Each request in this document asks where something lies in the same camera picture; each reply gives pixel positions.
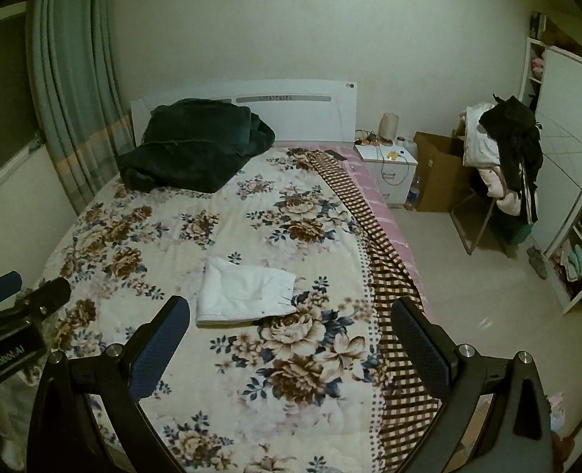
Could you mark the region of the white bedside table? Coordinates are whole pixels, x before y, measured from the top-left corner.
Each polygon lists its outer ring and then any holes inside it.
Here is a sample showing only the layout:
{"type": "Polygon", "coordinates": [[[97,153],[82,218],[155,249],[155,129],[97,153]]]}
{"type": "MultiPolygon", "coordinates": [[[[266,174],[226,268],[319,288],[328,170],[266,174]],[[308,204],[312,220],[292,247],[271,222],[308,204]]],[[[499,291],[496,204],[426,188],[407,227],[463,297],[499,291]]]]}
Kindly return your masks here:
{"type": "Polygon", "coordinates": [[[417,160],[395,145],[355,144],[354,149],[375,180],[388,206],[403,206],[407,201],[417,169],[417,160]]]}

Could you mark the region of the white wardrobe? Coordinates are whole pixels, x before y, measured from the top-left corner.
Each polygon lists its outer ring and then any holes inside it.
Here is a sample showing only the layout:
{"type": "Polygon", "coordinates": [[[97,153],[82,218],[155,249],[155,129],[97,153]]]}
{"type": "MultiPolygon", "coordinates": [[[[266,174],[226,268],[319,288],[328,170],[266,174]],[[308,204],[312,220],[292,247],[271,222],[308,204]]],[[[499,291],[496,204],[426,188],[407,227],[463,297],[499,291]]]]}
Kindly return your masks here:
{"type": "Polygon", "coordinates": [[[561,310],[582,301],[582,45],[545,14],[530,16],[519,100],[540,126],[534,244],[561,310]]]}

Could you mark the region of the pink striped bed sheet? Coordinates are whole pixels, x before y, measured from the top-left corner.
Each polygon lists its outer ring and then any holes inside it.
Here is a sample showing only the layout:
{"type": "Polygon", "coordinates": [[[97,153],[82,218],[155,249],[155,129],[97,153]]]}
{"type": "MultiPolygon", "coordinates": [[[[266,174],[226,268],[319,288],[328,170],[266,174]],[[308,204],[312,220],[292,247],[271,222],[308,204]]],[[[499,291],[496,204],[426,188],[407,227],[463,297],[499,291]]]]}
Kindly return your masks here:
{"type": "Polygon", "coordinates": [[[393,216],[393,211],[386,205],[382,194],[380,192],[377,182],[373,179],[370,171],[354,149],[349,145],[341,145],[337,143],[319,143],[317,149],[321,151],[332,151],[336,155],[342,157],[339,159],[341,167],[353,179],[354,184],[360,193],[363,194],[364,199],[371,208],[375,218],[381,224],[383,231],[387,235],[390,243],[398,252],[400,258],[404,262],[405,268],[412,277],[413,283],[422,297],[423,306],[428,306],[428,299],[423,291],[422,277],[419,274],[413,251],[405,239],[401,228],[396,223],[393,216]]]}

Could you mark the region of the white pants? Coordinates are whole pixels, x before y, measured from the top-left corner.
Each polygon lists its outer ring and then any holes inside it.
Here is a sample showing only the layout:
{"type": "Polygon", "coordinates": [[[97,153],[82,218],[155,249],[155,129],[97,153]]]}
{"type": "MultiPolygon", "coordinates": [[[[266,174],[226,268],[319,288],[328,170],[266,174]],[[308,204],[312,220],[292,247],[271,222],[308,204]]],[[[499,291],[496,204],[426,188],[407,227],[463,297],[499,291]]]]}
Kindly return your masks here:
{"type": "Polygon", "coordinates": [[[285,270],[234,265],[220,257],[209,257],[198,292],[196,323],[237,325],[294,314],[296,278],[285,270]]]}

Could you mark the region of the small beige table lamp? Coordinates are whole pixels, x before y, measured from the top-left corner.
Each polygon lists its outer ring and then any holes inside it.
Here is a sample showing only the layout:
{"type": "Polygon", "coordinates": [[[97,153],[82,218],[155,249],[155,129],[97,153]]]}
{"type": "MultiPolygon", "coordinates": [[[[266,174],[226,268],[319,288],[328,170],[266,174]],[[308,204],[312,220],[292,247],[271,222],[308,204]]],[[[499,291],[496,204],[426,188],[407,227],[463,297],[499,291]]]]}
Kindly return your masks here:
{"type": "Polygon", "coordinates": [[[384,113],[378,129],[379,140],[382,144],[393,144],[397,137],[400,117],[395,113],[384,113]]]}

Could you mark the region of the dark green blanket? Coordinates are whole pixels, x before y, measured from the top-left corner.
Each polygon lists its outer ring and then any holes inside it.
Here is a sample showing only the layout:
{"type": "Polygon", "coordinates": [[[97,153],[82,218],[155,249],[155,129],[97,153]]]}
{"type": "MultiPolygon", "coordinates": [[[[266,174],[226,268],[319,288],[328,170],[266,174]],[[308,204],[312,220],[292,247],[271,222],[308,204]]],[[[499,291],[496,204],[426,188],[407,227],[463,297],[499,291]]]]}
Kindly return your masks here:
{"type": "Polygon", "coordinates": [[[132,190],[214,193],[275,139],[274,130],[247,107],[186,98],[156,107],[140,145],[119,156],[117,166],[132,190]]]}

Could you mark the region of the window with white frame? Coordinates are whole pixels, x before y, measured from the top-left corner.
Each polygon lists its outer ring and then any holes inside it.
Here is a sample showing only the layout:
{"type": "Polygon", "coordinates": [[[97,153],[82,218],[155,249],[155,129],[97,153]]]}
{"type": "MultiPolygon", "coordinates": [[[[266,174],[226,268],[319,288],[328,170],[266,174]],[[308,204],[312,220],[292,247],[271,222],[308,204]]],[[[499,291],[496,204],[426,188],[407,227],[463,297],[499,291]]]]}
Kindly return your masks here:
{"type": "Polygon", "coordinates": [[[29,83],[26,1],[0,7],[0,187],[41,146],[29,83]]]}

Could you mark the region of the pile of clothes on chair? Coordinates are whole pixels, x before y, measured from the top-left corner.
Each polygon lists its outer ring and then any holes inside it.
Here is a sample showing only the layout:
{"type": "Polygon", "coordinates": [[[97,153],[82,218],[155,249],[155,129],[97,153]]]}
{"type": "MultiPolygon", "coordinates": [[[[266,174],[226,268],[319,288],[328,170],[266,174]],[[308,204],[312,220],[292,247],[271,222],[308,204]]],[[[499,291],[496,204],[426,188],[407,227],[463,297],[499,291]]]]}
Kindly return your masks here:
{"type": "Polygon", "coordinates": [[[543,164],[540,127],[519,99],[498,97],[461,115],[465,167],[478,171],[497,208],[531,225],[538,220],[537,178],[543,164]]]}

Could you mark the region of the floral and checked bedspread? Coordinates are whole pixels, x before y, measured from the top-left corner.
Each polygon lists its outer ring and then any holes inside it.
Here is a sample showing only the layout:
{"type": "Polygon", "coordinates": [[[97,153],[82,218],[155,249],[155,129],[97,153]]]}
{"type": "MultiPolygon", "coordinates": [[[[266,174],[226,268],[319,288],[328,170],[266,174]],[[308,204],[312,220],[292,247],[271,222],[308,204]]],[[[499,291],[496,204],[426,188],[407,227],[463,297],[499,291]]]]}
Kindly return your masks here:
{"type": "Polygon", "coordinates": [[[142,405],[189,472],[393,472],[438,413],[393,336],[423,298],[355,152],[275,147],[221,190],[109,182],[48,259],[71,358],[179,295],[193,323],[142,405]]]}

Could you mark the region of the grey-green curtain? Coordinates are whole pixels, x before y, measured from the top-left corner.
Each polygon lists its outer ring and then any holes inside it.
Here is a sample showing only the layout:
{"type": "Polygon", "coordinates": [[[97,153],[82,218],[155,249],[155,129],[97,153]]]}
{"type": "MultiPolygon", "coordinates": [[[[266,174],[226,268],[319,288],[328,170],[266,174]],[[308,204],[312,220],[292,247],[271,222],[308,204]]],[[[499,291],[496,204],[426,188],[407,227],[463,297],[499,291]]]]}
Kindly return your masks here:
{"type": "Polygon", "coordinates": [[[112,0],[31,0],[30,87],[50,160],[82,211],[134,147],[119,91],[112,0]]]}

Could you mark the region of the metal folding chair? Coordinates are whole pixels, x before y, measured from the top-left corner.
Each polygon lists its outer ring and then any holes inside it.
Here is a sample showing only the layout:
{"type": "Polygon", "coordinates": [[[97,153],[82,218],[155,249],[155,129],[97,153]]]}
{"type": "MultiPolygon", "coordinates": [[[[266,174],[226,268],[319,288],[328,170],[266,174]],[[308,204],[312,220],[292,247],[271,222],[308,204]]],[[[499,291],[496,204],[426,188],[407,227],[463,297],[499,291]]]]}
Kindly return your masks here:
{"type": "Polygon", "coordinates": [[[460,199],[449,211],[451,223],[468,256],[472,256],[481,246],[510,256],[509,245],[493,233],[491,223],[495,208],[492,197],[473,192],[460,199]]]}

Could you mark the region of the brown cardboard box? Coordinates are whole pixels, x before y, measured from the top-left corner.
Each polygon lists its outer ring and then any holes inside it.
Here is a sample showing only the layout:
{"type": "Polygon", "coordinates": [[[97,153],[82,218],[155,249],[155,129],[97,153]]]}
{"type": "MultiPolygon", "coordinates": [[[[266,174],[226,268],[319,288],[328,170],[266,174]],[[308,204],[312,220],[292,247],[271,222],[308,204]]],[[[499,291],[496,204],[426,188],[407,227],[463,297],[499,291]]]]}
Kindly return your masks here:
{"type": "Polygon", "coordinates": [[[417,170],[419,197],[417,210],[449,212],[458,202],[460,186],[466,174],[463,165],[463,141],[417,131],[417,170]]]}

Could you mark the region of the white bed headboard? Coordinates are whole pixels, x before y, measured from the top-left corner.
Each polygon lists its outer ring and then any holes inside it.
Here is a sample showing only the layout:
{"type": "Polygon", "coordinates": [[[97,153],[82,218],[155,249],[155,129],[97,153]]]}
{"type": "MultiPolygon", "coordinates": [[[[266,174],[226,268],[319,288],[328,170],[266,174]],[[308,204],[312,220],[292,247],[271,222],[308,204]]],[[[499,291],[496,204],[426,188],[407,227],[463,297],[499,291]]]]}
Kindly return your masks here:
{"type": "Polygon", "coordinates": [[[135,142],[141,142],[152,110],[185,98],[247,107],[274,130],[279,142],[352,143],[355,140],[355,82],[264,79],[187,83],[136,99],[131,102],[135,142]]]}

